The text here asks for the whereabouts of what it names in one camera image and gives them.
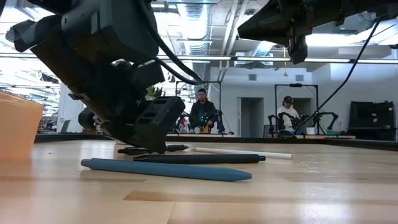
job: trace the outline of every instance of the baseball cap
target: baseball cap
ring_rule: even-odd
[[[293,103],[293,98],[291,96],[285,96],[284,102],[286,103]]]

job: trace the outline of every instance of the white stick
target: white stick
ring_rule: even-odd
[[[219,154],[257,154],[259,156],[265,156],[267,158],[274,158],[274,159],[293,159],[293,155],[288,153],[239,151],[231,149],[208,149],[201,147],[194,148],[193,150],[195,150],[196,152],[209,152],[209,153],[219,153]]]

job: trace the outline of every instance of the green plant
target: green plant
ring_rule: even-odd
[[[146,96],[151,96],[151,97],[160,97],[160,96],[164,96],[166,94],[165,91],[163,91],[163,87],[161,88],[157,88],[155,86],[150,86],[147,88],[148,93],[146,94]]]

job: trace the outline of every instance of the man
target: man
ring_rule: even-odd
[[[193,128],[197,126],[203,126],[200,124],[200,118],[206,113],[211,113],[216,110],[214,104],[207,100],[206,90],[201,88],[198,90],[198,101],[192,105],[191,113],[189,116],[189,122]],[[217,121],[217,116],[213,115],[209,117],[207,126],[211,129],[214,127],[214,122]]]
[[[293,108],[293,98],[291,96],[285,96],[284,101],[282,102],[282,106],[280,108],[278,108],[277,111],[277,116],[279,117],[278,114],[285,112],[287,114],[290,114],[292,116],[294,116],[295,118],[299,118],[299,114],[297,113],[297,111]],[[295,130],[292,127],[292,121],[290,120],[290,118],[286,115],[283,116],[283,120],[284,120],[284,125],[285,125],[285,129],[291,132],[294,132]]]

